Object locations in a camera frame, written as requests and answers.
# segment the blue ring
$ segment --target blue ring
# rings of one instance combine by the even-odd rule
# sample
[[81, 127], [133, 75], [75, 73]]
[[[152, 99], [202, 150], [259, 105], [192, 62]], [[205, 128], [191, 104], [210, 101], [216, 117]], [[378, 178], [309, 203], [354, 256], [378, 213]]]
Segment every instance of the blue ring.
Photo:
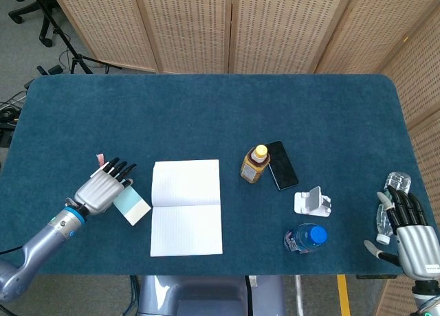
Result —
[[79, 214], [76, 210], [74, 210], [71, 207], [65, 207], [66, 211], [71, 212], [74, 216], [76, 216], [78, 218], [78, 220], [81, 222], [82, 225], [85, 224], [85, 219], [83, 218], [83, 216], [81, 216], [81, 214]]

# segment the open notebook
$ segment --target open notebook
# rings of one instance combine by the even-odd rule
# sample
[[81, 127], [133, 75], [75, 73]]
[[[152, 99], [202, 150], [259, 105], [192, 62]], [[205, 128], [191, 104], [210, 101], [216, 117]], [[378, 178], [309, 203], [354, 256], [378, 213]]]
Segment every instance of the open notebook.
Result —
[[151, 256], [223, 253], [218, 159], [156, 162], [151, 203]]

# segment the table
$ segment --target table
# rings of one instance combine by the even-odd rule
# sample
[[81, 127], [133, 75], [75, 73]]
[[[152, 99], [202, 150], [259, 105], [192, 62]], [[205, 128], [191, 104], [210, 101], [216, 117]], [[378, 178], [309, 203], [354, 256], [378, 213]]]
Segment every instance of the table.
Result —
[[[279, 192], [269, 170], [255, 185], [243, 180], [246, 152], [278, 139], [300, 184]], [[385, 76], [59, 75], [32, 83], [17, 125], [0, 178], [0, 250], [57, 214], [97, 168], [97, 153], [137, 163], [134, 188], [148, 202], [155, 161], [219, 159], [223, 255], [150, 258], [151, 213], [132, 227], [112, 207], [90, 217], [43, 273], [400, 273], [362, 244], [375, 240], [375, 192], [393, 170], [412, 177], [435, 223]], [[331, 197], [330, 217], [295, 214], [294, 193], [317, 185]], [[283, 235], [301, 223], [323, 225], [329, 242], [309, 255], [288, 252]]]

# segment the tripod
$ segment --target tripod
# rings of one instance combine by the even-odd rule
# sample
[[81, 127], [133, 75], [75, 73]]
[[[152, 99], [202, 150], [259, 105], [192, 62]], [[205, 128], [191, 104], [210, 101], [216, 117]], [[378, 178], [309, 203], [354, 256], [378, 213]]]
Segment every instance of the tripod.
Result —
[[70, 74], [74, 74], [76, 65], [80, 65], [80, 67], [82, 67], [82, 69], [84, 70], [84, 72], [86, 74], [93, 74], [93, 72], [90, 70], [90, 68], [87, 66], [87, 64], [85, 64], [84, 60], [90, 60], [91, 62], [105, 65], [107, 67], [106, 73], [108, 73], [108, 70], [110, 67], [115, 67], [116, 69], [122, 69], [121, 67], [118, 67], [116, 65], [102, 62], [101, 60], [96, 60], [94, 58], [83, 56], [82, 54], [77, 53], [76, 50], [74, 49], [74, 47], [72, 46], [72, 44], [70, 43], [69, 39], [64, 34], [61, 27], [54, 20], [54, 17], [52, 16], [50, 10], [48, 10], [46, 8], [45, 4], [41, 0], [35, 0], [35, 1], [40, 6], [41, 10], [44, 12], [44, 15], [49, 20], [49, 22], [54, 26], [54, 33], [61, 37], [61, 39], [64, 41], [64, 43], [66, 44], [67, 48], [69, 49], [69, 51], [71, 52], [71, 54], [73, 56]]

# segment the blue bottle cap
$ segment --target blue bottle cap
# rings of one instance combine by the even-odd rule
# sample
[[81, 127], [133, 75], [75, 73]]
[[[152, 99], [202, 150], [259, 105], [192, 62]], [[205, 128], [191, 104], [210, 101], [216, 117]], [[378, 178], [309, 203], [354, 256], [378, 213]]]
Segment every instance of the blue bottle cap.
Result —
[[327, 242], [327, 231], [320, 225], [317, 225], [310, 229], [310, 239], [315, 244], [324, 244]]

